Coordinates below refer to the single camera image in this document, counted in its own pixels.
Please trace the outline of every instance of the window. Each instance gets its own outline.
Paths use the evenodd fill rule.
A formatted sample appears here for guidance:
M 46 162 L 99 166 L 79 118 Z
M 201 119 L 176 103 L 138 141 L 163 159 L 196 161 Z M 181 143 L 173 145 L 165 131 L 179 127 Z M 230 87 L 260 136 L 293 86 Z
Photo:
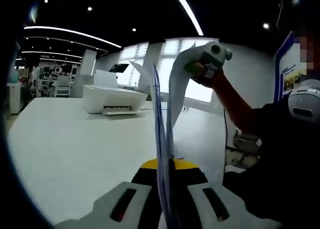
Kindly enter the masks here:
M 124 86 L 137 87 L 140 79 L 140 73 L 131 65 L 130 62 L 135 62 L 140 65 L 144 64 L 148 43 L 129 46 L 121 52 L 120 64 L 129 64 L 124 73 L 117 73 L 117 83 Z
M 195 39 L 171 39 L 167 40 L 162 48 L 160 61 L 159 61 L 159 80 L 160 91 L 163 93 L 169 92 L 169 77 L 172 66 L 180 52 L 189 49 L 194 44 L 199 47 L 210 39 L 195 38 Z M 190 80 L 185 91 L 185 97 L 209 103 L 211 101 L 212 89 Z

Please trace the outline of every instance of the black ceiling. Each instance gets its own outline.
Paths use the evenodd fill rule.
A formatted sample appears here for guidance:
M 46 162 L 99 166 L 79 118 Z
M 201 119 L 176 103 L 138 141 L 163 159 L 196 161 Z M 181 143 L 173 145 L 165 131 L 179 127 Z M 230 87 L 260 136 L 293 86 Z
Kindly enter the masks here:
M 203 36 L 220 38 L 221 42 L 244 45 L 274 55 L 290 31 L 287 14 L 291 0 L 283 0 L 284 8 L 278 27 L 276 22 L 281 0 L 186 1 L 199 22 Z M 48 3 L 37 0 L 33 8 L 37 8 L 35 23 L 28 18 L 24 26 L 74 30 L 121 47 L 199 36 L 178 0 L 48 0 Z M 269 23 L 270 28 L 264 29 L 263 23 Z M 96 39 L 49 29 L 23 30 L 19 45 L 18 56 L 26 60 L 31 53 L 21 52 L 82 56 L 88 48 L 97 50 L 98 56 L 101 56 L 121 50 Z M 65 60 L 68 57 L 57 55 L 54 58 Z

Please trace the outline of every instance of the screen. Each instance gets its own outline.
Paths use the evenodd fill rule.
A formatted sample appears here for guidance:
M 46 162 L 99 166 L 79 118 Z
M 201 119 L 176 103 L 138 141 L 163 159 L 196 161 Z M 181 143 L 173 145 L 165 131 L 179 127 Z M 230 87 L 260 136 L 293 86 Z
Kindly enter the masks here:
M 129 66 L 129 64 L 114 64 L 111 69 L 109 70 L 109 72 L 111 73 L 123 73 L 127 67 Z
M 64 73 L 71 73 L 71 71 L 72 71 L 72 65 L 71 64 L 63 65 L 61 68 L 62 68 L 62 71 Z

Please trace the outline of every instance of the white table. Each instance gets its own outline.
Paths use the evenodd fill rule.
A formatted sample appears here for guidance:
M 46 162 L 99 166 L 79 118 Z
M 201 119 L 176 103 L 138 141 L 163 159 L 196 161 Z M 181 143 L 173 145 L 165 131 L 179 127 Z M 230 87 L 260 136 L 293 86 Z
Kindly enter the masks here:
M 151 103 L 145 108 L 152 108 Z M 223 117 L 190 108 L 180 114 L 173 136 L 185 160 L 196 163 L 209 182 L 221 185 Z M 130 182 L 141 164 L 156 157 L 153 111 L 93 115 L 83 109 L 81 98 L 35 98 L 13 124 L 8 142 L 19 179 L 52 224 L 86 215 L 96 199 Z M 247 215 L 241 220 L 263 221 L 246 212 L 232 194 L 234 198 Z

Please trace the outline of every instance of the poster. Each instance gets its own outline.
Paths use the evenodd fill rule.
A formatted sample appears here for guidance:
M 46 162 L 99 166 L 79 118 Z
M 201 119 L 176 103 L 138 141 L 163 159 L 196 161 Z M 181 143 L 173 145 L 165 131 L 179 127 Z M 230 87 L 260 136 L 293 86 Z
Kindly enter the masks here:
M 296 88 L 300 83 L 300 76 L 307 74 L 307 65 L 305 63 L 294 64 L 283 70 L 283 93 L 285 95 Z

